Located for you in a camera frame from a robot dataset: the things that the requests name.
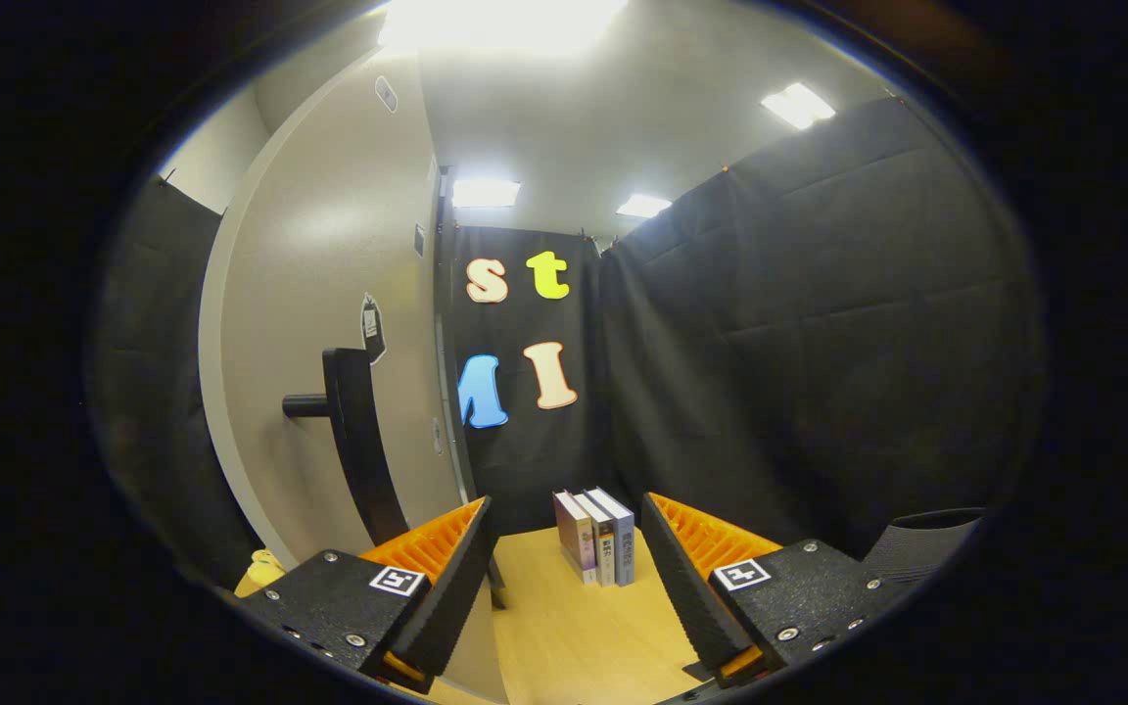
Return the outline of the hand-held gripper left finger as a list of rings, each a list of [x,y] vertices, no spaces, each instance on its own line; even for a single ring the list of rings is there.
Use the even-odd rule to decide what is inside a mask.
[[[428,693],[487,575],[492,505],[476,499],[359,556],[318,552],[231,606],[337,673]]]

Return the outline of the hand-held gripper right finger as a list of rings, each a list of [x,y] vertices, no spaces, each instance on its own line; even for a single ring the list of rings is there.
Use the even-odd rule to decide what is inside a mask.
[[[766,540],[658,493],[641,497],[640,521],[685,636],[719,686],[836,650],[909,592],[822,540]]]

